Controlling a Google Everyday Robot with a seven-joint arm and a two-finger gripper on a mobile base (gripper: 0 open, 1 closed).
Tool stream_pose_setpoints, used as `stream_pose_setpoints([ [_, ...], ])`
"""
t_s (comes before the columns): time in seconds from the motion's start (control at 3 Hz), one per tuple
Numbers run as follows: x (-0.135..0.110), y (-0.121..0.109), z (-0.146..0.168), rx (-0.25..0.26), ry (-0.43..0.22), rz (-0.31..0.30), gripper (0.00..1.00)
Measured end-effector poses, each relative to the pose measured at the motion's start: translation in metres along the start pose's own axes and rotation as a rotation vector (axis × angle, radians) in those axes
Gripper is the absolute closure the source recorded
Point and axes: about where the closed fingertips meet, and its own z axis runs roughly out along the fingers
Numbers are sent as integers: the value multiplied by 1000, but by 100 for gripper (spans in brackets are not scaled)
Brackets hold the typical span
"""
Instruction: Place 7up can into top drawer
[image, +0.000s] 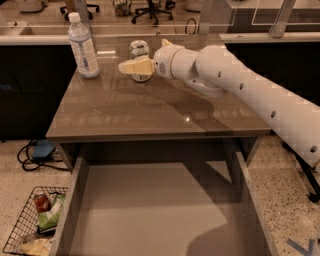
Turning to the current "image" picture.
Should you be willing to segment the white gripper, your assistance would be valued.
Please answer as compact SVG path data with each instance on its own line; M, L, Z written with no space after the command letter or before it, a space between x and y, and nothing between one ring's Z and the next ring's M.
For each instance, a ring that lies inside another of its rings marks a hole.
M154 61L147 55L139 56L120 63L119 71L123 74L152 75L156 70L161 77L179 80L192 80L198 76L195 66L197 51L173 45L167 39L161 39L161 46L154 54Z

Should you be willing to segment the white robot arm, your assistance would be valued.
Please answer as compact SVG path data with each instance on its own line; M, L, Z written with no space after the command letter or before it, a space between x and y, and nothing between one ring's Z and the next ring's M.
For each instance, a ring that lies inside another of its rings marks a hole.
M162 41L152 58L144 55L118 65L123 74L183 81L214 97L233 93L252 109L309 166L320 165L320 107L245 66L224 45L196 51Z

